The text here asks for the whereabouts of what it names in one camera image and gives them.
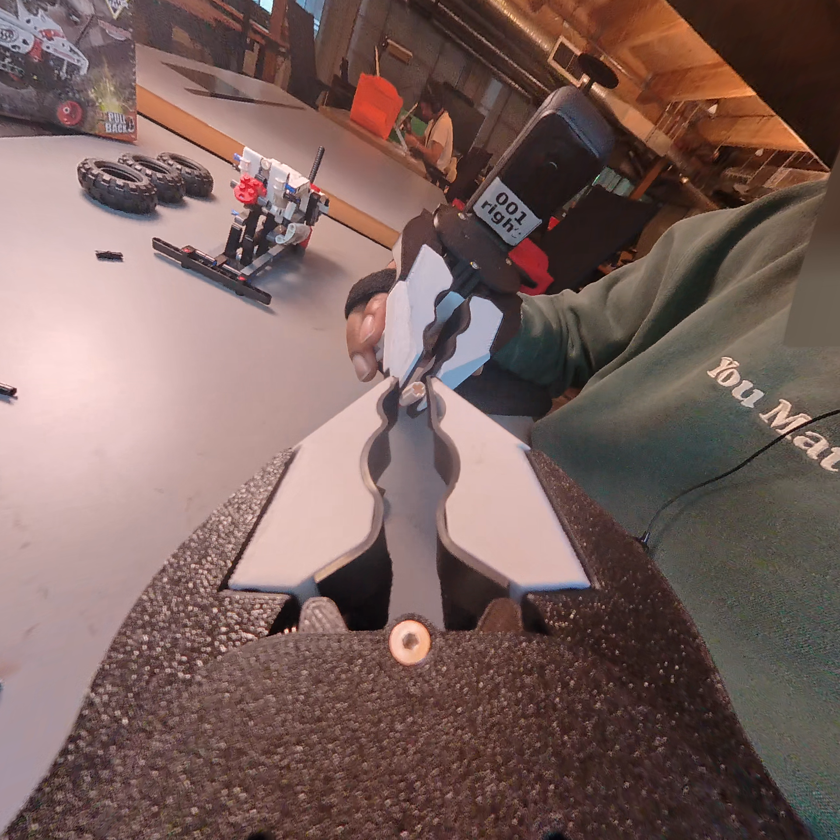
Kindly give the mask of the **person's clothed body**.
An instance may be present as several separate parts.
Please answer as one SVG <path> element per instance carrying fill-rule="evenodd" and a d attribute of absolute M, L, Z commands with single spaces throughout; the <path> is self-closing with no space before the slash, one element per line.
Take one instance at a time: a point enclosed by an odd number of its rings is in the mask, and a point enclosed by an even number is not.
<path fill-rule="evenodd" d="M 707 303 L 535 428 L 650 550 L 770 773 L 838 838 L 838 349 L 784 345 L 823 183 L 743 206 Z"/>

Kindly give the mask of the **grey desk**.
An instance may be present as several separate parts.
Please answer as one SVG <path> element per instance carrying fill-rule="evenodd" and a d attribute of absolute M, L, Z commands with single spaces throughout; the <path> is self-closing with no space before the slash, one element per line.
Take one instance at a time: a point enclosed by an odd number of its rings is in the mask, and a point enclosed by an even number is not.
<path fill-rule="evenodd" d="M 115 634 L 171 554 L 284 448 L 355 400 L 343 306 L 387 249 L 323 219 L 262 308 L 157 255 L 218 252 L 230 165 L 146 119 L 142 153 L 213 199 L 114 213 L 77 182 L 87 135 L 2 139 L 2 828 L 48 773 Z M 96 250 L 123 254 L 100 261 Z"/>

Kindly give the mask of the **orange box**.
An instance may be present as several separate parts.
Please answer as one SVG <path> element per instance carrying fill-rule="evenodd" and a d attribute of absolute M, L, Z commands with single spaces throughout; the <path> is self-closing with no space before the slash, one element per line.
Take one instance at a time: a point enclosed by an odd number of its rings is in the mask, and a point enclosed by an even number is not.
<path fill-rule="evenodd" d="M 353 96 L 350 120 L 374 136 L 388 140 L 403 107 L 403 98 L 387 79 L 360 74 Z"/>

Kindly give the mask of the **toy truck set box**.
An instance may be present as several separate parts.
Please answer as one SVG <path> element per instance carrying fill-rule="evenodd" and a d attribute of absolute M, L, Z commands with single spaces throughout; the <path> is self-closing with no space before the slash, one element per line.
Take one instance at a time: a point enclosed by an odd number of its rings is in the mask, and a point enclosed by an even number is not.
<path fill-rule="evenodd" d="M 135 142 L 136 5 L 2 1 L 2 116 Z"/>

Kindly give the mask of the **white black toy truck model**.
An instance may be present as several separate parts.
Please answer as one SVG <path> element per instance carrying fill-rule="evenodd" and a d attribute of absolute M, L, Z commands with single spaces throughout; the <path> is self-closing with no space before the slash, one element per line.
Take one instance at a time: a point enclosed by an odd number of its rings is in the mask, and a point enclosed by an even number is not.
<path fill-rule="evenodd" d="M 232 211 L 223 252 L 211 256 L 160 238 L 152 238 L 153 250 L 242 298 L 269 306 L 271 295 L 257 288 L 255 279 L 286 253 L 304 250 L 320 216 L 329 212 L 329 198 L 314 183 L 323 155 L 320 146 L 309 175 L 303 175 L 244 147 L 234 154 L 239 179 L 230 183 L 243 210 Z"/>

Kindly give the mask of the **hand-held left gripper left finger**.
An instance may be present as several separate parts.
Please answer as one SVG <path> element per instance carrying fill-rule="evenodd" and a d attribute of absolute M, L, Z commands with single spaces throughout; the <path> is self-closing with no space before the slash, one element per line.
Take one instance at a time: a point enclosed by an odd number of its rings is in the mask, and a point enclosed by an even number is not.
<path fill-rule="evenodd" d="M 384 379 L 292 450 L 227 578 L 233 591 L 314 595 L 378 538 L 397 379 Z"/>

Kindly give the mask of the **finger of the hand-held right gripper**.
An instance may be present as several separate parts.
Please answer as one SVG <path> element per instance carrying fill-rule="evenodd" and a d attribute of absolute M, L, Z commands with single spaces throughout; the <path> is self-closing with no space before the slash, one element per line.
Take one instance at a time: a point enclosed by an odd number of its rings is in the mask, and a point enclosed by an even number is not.
<path fill-rule="evenodd" d="M 453 285 L 445 259 L 422 245 L 406 278 L 395 283 L 385 304 L 384 373 L 406 384 L 425 352 L 424 333 L 437 318 L 436 304 Z"/>
<path fill-rule="evenodd" d="M 504 319 L 504 311 L 493 300 L 471 296 L 455 310 L 455 332 L 437 352 L 431 377 L 455 389 L 477 373 L 490 359 Z"/>

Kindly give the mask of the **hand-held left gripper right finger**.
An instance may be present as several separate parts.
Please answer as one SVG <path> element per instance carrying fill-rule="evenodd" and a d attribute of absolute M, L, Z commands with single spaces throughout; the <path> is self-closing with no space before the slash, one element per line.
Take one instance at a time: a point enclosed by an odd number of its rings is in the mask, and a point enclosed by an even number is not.
<path fill-rule="evenodd" d="M 427 384 L 444 548 L 511 594 L 591 583 L 530 460 L 530 447 L 437 379 Z"/>

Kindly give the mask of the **black toy tyre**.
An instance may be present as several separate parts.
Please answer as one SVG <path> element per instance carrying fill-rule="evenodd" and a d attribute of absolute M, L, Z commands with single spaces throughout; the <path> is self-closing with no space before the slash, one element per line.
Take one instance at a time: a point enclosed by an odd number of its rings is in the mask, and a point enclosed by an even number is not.
<path fill-rule="evenodd" d="M 89 157 L 78 163 L 77 178 L 83 191 L 105 207 L 134 215 L 150 215 L 157 207 L 150 179 L 125 164 Z"/>
<path fill-rule="evenodd" d="M 213 175 L 202 164 L 182 154 L 172 152 L 159 153 L 156 160 L 183 179 L 185 194 L 189 197 L 208 198 L 213 194 Z"/>
<path fill-rule="evenodd" d="M 122 154 L 119 163 L 142 174 L 154 186 L 158 202 L 176 205 L 186 197 L 186 183 L 174 167 L 145 154 Z"/>

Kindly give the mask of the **wood-edged table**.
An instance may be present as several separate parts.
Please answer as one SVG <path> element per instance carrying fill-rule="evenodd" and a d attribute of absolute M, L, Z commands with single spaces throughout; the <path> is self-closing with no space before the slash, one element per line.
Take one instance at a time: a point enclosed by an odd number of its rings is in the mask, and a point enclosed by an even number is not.
<path fill-rule="evenodd" d="M 404 163 L 274 85 L 145 45 L 135 62 L 139 113 L 228 163 L 248 146 L 306 175 L 323 146 L 316 185 L 329 216 L 379 245 L 444 202 Z"/>

